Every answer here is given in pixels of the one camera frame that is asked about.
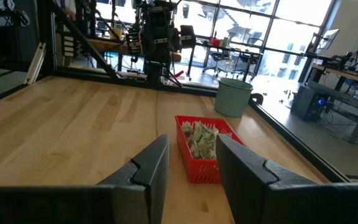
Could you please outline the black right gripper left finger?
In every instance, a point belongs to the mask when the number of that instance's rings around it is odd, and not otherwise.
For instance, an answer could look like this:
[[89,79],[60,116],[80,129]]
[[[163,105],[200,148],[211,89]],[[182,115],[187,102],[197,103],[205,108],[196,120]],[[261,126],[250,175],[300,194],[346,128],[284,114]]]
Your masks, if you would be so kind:
[[161,223],[169,176],[169,137],[162,134],[99,182],[110,185],[115,223]]

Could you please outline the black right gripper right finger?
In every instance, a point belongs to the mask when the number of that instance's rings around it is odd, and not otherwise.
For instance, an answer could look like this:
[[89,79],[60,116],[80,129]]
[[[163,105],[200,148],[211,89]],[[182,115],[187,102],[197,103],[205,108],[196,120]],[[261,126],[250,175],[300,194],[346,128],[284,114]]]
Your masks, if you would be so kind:
[[317,183],[220,134],[219,175],[236,223],[318,223]]

